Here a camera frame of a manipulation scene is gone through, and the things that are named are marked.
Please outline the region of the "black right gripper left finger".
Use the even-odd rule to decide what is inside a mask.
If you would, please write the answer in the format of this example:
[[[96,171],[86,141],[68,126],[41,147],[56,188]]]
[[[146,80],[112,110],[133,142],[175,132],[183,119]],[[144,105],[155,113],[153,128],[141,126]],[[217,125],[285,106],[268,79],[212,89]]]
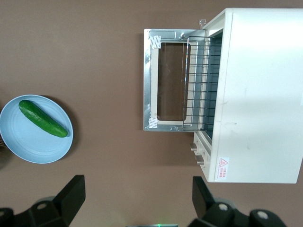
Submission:
[[[68,227],[85,201],[85,177],[75,175],[54,197],[40,199],[27,210],[15,214],[0,209],[2,227]]]

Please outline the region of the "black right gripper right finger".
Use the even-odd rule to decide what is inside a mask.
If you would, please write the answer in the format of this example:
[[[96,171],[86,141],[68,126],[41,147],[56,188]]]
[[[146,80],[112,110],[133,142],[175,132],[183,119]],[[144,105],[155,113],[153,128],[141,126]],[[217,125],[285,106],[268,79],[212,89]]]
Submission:
[[[255,209],[241,213],[224,201],[216,201],[200,176],[192,181],[192,202],[197,214],[190,227],[285,227],[286,224],[269,210]]]

